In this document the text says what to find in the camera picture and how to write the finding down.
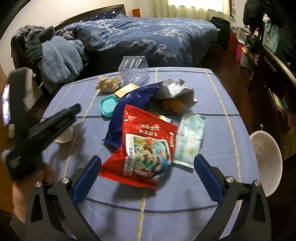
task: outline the clear plastic box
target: clear plastic box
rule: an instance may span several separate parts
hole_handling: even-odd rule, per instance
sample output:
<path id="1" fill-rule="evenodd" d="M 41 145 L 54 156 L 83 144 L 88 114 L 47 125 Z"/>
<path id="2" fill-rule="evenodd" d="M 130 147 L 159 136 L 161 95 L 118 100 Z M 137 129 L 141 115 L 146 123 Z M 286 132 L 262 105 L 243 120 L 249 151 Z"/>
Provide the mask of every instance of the clear plastic box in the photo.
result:
<path id="1" fill-rule="evenodd" d="M 122 86 L 133 83 L 141 87 L 149 80 L 149 68 L 145 56 L 124 56 L 118 71 L 123 80 Z"/>
<path id="2" fill-rule="evenodd" d="M 247 38 L 246 34 L 248 33 L 249 33 L 249 29 L 239 27 L 239 29 L 237 30 L 237 39 L 240 40 L 241 42 L 245 42 Z"/>

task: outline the blue tablecloth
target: blue tablecloth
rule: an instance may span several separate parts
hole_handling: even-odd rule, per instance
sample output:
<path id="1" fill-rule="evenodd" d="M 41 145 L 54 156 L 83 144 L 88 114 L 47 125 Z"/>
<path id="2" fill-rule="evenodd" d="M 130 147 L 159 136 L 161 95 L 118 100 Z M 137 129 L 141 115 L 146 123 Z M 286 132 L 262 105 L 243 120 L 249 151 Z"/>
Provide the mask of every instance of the blue tablecloth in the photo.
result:
<path id="1" fill-rule="evenodd" d="M 222 173 L 237 181 L 251 183 L 259 178 L 255 152 L 245 125 L 219 79 L 209 69 L 150 68 L 149 83 L 172 77 L 194 88 L 198 103 L 194 113 L 207 117 L 200 153 Z M 103 145 L 109 119 L 100 112 L 105 94 L 95 86 L 98 76 L 63 86 L 53 98 L 44 118 L 80 103 L 82 111 L 74 124 L 74 138 L 64 144 L 52 143 L 43 152 L 57 176 L 70 176 L 91 159 L 104 163 L 114 149 Z M 207 194 L 195 172 L 172 165 L 156 191 L 136 188 L 98 177 L 87 199 L 79 205 L 83 216 L 102 241 L 194 240 L 214 213 L 217 203 Z M 237 203 L 222 235 L 231 231 L 239 210 Z"/>

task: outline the wet wipes package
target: wet wipes package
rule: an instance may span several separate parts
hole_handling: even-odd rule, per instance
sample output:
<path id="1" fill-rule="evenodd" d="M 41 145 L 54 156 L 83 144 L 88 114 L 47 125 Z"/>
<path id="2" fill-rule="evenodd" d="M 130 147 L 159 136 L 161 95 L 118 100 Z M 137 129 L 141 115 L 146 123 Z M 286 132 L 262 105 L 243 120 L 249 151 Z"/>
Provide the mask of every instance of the wet wipes package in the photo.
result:
<path id="1" fill-rule="evenodd" d="M 172 162 L 177 126 L 135 106 L 126 105 L 122 143 L 102 165 L 100 176 L 124 184 L 156 189 Z"/>
<path id="2" fill-rule="evenodd" d="M 184 114 L 178 128 L 173 162 L 193 168 L 205 129 L 205 117 L 198 114 Z"/>

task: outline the blue bedding with white pattern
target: blue bedding with white pattern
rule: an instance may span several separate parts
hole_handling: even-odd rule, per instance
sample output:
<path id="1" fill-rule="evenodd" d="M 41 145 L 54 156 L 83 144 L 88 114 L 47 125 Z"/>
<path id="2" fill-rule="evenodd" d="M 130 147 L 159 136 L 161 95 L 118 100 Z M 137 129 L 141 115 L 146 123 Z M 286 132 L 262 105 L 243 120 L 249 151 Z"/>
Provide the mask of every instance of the blue bedding with white pattern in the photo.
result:
<path id="1" fill-rule="evenodd" d="M 105 72 L 117 71 L 123 56 L 146 56 L 149 67 L 195 66 L 218 34 L 213 24 L 203 20 L 125 15 L 66 28 L 76 31 L 86 51 L 97 54 L 98 68 Z"/>

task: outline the black bag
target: black bag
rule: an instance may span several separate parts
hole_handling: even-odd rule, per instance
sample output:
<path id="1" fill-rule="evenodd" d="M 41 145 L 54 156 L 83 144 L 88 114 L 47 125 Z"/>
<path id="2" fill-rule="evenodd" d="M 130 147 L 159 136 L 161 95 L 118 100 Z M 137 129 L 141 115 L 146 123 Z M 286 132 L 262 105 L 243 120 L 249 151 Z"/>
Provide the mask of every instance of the black bag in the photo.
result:
<path id="1" fill-rule="evenodd" d="M 218 37 L 215 44 L 227 49 L 231 33 L 230 22 L 223 18 L 212 17 L 211 23 L 214 24 L 218 30 Z"/>
<path id="2" fill-rule="evenodd" d="M 246 38 L 244 44 L 249 51 L 256 53 L 256 54 L 258 54 L 262 48 L 262 43 L 261 43 L 260 39 L 256 38 L 256 37 L 252 38 L 251 35 L 247 35 L 247 38 Z"/>

